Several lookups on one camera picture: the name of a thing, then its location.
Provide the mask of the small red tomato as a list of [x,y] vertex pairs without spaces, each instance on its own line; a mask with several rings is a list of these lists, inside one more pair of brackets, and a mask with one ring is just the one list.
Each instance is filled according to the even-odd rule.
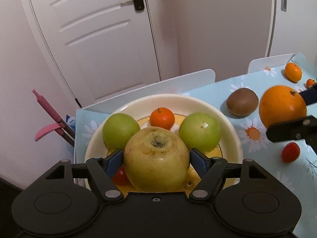
[[300,147],[295,142],[288,143],[282,150],[284,163],[292,163],[300,156]]

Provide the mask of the brown kiwi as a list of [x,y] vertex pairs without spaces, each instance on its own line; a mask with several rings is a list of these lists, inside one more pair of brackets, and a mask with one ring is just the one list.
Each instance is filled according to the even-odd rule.
[[246,117],[257,109],[259,99],[253,90],[239,88],[235,90],[226,101],[226,106],[231,114]]

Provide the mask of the white panel door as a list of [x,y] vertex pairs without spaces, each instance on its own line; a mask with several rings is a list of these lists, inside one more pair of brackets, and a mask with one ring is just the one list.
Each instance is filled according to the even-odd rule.
[[149,15],[132,0],[22,0],[44,55],[80,106],[161,78]]

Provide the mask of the white wardrobe door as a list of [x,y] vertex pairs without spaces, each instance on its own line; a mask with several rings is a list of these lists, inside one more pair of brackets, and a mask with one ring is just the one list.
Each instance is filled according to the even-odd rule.
[[316,0],[272,0],[267,56],[303,53],[316,61]]

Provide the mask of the blue white package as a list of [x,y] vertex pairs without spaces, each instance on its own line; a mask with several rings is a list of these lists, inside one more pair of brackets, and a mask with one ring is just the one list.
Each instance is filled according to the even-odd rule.
[[76,119],[75,117],[71,117],[66,115],[66,123],[70,126],[70,128],[75,132],[76,131]]

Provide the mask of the small orange tangerine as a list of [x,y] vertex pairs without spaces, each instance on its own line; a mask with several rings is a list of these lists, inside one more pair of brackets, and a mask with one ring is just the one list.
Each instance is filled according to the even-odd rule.
[[170,130],[175,123],[175,116],[168,108],[159,107],[151,113],[149,122],[151,126]]

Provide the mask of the yellow pear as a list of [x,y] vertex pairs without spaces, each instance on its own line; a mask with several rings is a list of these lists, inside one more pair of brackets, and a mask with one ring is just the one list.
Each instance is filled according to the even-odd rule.
[[138,190],[174,191],[185,181],[189,171],[189,150],[173,132],[147,127],[128,141],[124,168],[127,178]]

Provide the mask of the large orange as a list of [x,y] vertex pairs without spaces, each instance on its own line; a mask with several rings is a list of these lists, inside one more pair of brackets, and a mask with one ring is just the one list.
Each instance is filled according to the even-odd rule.
[[296,90],[285,85],[269,88],[261,97],[259,115],[265,128],[307,116],[304,99]]

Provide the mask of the medium orange tangerine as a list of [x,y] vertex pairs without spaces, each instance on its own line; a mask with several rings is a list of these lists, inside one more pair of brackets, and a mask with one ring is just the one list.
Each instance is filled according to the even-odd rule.
[[303,75],[301,68],[293,62],[289,62],[286,64],[284,74],[291,82],[294,83],[299,82]]

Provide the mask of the green apple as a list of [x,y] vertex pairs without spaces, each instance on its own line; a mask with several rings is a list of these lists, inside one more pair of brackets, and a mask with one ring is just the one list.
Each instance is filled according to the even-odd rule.
[[221,128],[212,115],[195,112],[182,121],[178,134],[189,150],[197,148],[207,154],[219,144]]
[[108,149],[124,149],[130,138],[139,132],[140,126],[130,115],[116,113],[103,125],[103,140]]

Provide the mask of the red plum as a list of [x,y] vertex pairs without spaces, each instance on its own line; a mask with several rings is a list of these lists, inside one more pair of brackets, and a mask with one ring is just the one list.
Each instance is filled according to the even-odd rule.
[[115,183],[115,185],[118,185],[118,186],[130,185],[130,181],[129,181],[129,179],[126,176],[125,168],[124,168],[123,165],[116,172],[116,174],[112,178],[112,181]]

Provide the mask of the white chair back right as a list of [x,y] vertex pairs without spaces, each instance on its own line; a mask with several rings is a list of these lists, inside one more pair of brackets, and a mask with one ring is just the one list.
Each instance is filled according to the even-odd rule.
[[294,53],[290,54],[282,54],[282,55],[275,55],[272,57],[264,57],[260,59],[254,59],[249,63],[247,73],[254,73],[257,71],[265,70],[267,68],[274,68],[281,65],[287,64],[293,57],[295,56]]

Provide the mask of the cream yellow fruit bowl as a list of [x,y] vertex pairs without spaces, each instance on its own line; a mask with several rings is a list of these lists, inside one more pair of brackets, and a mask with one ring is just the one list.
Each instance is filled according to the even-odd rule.
[[[182,121],[190,114],[195,112],[204,112],[213,116],[219,123],[221,130],[221,139],[219,145],[212,151],[206,153],[207,157],[222,157],[231,163],[242,163],[243,151],[240,139],[233,125],[229,120],[215,107],[211,106],[207,102],[201,101],[197,98],[193,98],[185,95],[177,94],[159,94],[139,98],[135,101],[129,102],[126,105],[115,110],[116,113],[125,113],[133,117],[141,129],[149,127],[150,114],[158,107],[165,107],[171,110],[175,115],[175,124],[171,128],[171,131],[178,136],[178,130]],[[105,119],[101,125],[97,128],[96,132],[92,136],[86,153],[84,162],[92,157],[106,157],[108,155],[108,149],[106,148],[103,136],[102,128]],[[200,177],[195,172],[193,167],[190,166],[189,173],[177,188],[170,190],[172,192],[184,191],[187,195],[194,189],[194,187],[200,182]]]

